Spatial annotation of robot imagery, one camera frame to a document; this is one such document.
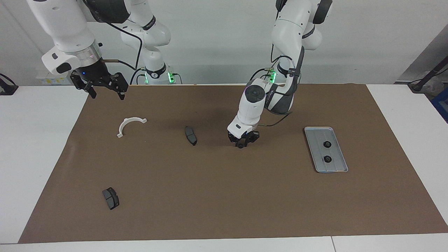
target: white table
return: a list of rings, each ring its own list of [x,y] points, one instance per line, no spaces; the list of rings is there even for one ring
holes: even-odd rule
[[[447,123],[424,95],[407,86],[368,87],[448,221]],[[20,87],[13,96],[0,96],[0,251],[448,251],[448,234],[14,244],[86,97],[74,87]]]

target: white curved object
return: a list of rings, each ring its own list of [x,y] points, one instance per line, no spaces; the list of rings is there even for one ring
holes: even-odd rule
[[[147,122],[147,120],[146,120],[146,118],[145,119],[141,119],[139,117],[125,118],[123,120],[123,122],[120,124],[120,128],[118,129],[118,135],[116,135],[118,138],[123,137],[123,128],[126,126],[126,124],[128,124],[130,122],[145,123],[145,122]]]

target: green light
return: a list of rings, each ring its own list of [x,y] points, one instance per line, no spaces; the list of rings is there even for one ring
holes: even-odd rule
[[[173,83],[175,81],[174,76],[170,72],[168,72],[168,78],[170,83]]]
[[[275,83],[276,82],[276,76],[277,76],[277,73],[275,71],[271,71],[271,76],[269,77],[269,82],[270,83]]]

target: black knob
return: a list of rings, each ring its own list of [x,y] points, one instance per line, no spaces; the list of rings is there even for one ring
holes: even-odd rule
[[[330,156],[324,156],[323,160],[325,161],[325,163],[331,163],[331,161],[333,160],[332,157]]]
[[[325,142],[323,143],[323,146],[324,146],[325,148],[330,148],[330,147],[332,146],[332,143],[330,143],[330,142],[328,142],[328,141],[325,141]]]

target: silver rectangular tray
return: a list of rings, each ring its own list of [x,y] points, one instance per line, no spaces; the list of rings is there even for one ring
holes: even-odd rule
[[[305,135],[316,171],[320,173],[349,171],[331,127],[306,127]]]

